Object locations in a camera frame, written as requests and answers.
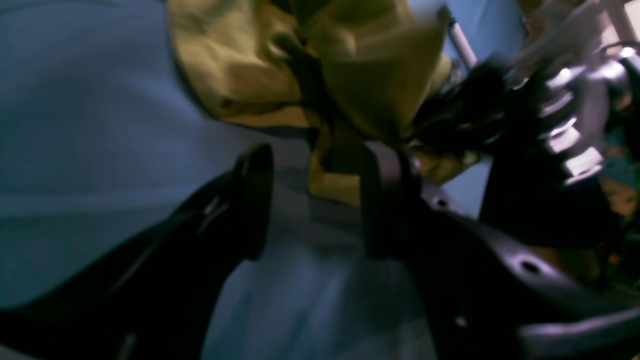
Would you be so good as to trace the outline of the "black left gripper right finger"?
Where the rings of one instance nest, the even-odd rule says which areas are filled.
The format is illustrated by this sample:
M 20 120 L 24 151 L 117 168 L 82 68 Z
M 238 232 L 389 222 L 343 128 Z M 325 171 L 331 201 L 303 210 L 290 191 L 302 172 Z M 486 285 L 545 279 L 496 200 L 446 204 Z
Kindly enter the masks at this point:
M 591 292 L 518 240 L 469 218 L 410 151 L 365 142 L 362 237 L 402 262 L 439 360 L 631 360 L 638 307 Z

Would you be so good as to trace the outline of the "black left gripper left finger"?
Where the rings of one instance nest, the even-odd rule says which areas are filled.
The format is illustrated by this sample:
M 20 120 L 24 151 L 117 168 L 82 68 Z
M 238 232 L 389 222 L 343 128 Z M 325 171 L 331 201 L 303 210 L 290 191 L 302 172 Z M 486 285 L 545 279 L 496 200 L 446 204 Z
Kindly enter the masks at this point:
M 226 279 L 262 255 L 273 187 L 271 146 L 251 146 L 162 222 L 2 309 L 2 346 L 39 360 L 198 360 Z

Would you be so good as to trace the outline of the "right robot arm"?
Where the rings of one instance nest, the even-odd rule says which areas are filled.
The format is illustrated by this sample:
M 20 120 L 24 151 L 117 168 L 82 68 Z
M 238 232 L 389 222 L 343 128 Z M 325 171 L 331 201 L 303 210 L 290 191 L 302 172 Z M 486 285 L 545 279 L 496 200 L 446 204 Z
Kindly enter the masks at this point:
M 428 100 L 414 135 L 442 150 L 493 158 L 479 220 L 527 244 L 589 248 L 621 239 L 599 177 L 608 135 L 639 154 L 639 56 L 599 46 L 596 0 L 549 0 L 541 36 L 511 59 L 490 57 Z

